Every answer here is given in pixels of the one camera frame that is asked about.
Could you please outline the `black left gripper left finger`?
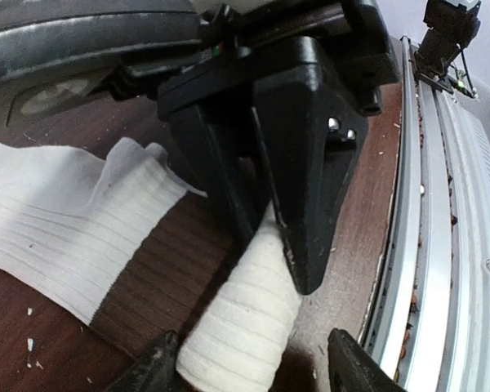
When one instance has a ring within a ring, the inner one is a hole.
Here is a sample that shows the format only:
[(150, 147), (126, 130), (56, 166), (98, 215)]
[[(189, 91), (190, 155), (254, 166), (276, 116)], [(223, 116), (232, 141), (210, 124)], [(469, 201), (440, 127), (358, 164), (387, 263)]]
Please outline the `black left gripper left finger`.
[(178, 334), (166, 331), (112, 384), (108, 392), (175, 391)]

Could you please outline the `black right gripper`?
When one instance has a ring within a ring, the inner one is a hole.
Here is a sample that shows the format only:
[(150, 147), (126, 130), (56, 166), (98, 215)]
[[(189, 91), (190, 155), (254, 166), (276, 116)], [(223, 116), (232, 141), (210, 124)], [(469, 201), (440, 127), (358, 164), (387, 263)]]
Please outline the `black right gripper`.
[[(366, 96), (398, 66), (374, 1), (0, 1), (0, 123), (30, 123), (159, 84), (223, 43), (240, 53), (315, 39), (369, 115)], [(158, 116), (216, 213), (243, 245), (269, 201), (252, 118), (258, 78), (176, 76)]]

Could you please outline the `cream brown striped sock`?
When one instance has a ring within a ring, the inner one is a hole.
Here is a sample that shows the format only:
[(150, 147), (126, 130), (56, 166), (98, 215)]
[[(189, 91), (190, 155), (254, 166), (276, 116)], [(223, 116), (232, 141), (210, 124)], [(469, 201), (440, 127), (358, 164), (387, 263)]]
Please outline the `cream brown striped sock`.
[[(194, 194), (156, 143), (125, 137), (105, 159), (0, 143), (0, 269), (89, 323), (151, 230)], [(267, 207), (176, 370), (199, 391), (269, 390), (300, 306)]]

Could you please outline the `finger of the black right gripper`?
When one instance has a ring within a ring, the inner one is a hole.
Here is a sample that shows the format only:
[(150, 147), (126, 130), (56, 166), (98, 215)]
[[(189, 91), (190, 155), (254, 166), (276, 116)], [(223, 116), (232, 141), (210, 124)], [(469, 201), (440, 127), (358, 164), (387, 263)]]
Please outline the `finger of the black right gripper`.
[(296, 290), (321, 285), (368, 121), (332, 58), (310, 37), (263, 50), (276, 70), (255, 81), (253, 116)]

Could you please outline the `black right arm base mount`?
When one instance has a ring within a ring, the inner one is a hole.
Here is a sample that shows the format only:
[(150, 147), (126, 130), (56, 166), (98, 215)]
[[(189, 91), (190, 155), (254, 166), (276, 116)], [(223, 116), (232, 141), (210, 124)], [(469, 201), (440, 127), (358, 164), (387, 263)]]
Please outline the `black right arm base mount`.
[(414, 53), (415, 76), (439, 91), (475, 98), (464, 50), (476, 37), (480, 1), (429, 0), (425, 36)]

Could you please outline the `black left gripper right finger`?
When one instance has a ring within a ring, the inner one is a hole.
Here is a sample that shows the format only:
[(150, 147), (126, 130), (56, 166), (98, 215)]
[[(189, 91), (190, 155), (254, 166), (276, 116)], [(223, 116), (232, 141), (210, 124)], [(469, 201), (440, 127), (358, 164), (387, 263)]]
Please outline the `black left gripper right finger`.
[(392, 381), (343, 329), (334, 328), (328, 337), (328, 373), (331, 391), (398, 391)]

